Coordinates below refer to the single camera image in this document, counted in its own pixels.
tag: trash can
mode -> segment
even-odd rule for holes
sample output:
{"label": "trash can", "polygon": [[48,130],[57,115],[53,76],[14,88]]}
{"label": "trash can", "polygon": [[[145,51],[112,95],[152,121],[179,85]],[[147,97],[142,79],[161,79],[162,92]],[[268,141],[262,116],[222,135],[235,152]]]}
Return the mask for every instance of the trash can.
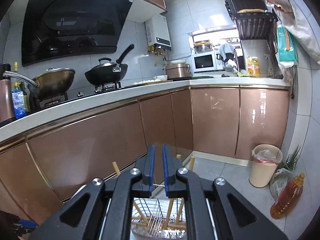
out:
{"label": "trash can", "polygon": [[[263,150],[269,150],[276,157],[276,160],[279,163],[282,161],[283,155],[281,150],[270,144],[258,145],[253,149],[252,155],[254,156]],[[264,187],[271,180],[277,166],[278,164],[276,163],[258,162],[257,160],[253,160],[249,176],[250,183],[255,187]]]}

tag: microwave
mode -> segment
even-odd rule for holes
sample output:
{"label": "microwave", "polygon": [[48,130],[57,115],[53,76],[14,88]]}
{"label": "microwave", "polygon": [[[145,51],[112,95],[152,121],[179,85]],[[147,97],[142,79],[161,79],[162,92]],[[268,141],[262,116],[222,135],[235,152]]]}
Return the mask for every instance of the microwave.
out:
{"label": "microwave", "polygon": [[216,57],[216,51],[203,52],[191,55],[187,63],[192,73],[223,70],[223,64],[217,64]]}

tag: screw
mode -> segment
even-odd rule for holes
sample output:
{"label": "screw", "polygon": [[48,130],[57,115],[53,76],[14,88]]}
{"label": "screw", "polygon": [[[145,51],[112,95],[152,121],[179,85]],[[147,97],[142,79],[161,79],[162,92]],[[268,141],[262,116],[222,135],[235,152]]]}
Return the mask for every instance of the screw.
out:
{"label": "screw", "polygon": [[180,174],[187,174],[188,173],[188,169],[187,168],[180,168],[180,169],[178,169],[178,172]]}
{"label": "screw", "polygon": [[226,180],[223,178],[217,178],[215,183],[219,186],[223,186],[226,183]]}
{"label": "screw", "polygon": [[130,170],[130,173],[131,173],[132,175],[137,175],[137,174],[140,173],[140,170],[139,170],[138,168],[133,168],[133,169]]}
{"label": "screw", "polygon": [[96,178],[96,179],[93,179],[93,180],[92,180],[92,184],[95,185],[95,186],[99,186],[99,185],[101,185],[102,183],[103,183],[103,180],[102,180],[102,179]]}

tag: thermos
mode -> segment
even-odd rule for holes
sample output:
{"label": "thermos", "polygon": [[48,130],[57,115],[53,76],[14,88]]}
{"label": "thermos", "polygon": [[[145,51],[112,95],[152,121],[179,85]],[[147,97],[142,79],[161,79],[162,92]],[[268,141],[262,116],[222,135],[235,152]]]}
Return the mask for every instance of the thermos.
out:
{"label": "thermos", "polygon": [[10,70],[10,64],[0,64],[0,127],[17,120],[13,109],[11,78],[3,76],[4,71]]}

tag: white countertop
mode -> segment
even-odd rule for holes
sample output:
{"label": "white countertop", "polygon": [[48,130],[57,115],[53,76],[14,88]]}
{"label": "white countertop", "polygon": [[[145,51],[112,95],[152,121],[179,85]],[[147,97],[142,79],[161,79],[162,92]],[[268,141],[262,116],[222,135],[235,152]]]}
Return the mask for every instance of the white countertop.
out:
{"label": "white countertop", "polygon": [[127,88],[118,91],[112,91],[104,94],[92,95],[90,97],[66,102],[61,105],[53,106],[37,113],[28,115],[9,123],[0,128],[0,143],[36,128],[45,123],[49,123],[65,116],[73,115],[88,109],[96,108],[113,102],[121,101],[128,98],[134,98],[150,93],[160,92],[163,90],[175,89],[189,85],[215,85],[215,84],[237,84],[237,85],[270,85],[279,87],[289,87],[290,83],[280,79],[270,78],[253,78],[253,77],[228,77],[228,78],[209,78],[166,82],[151,84],[134,88]]}

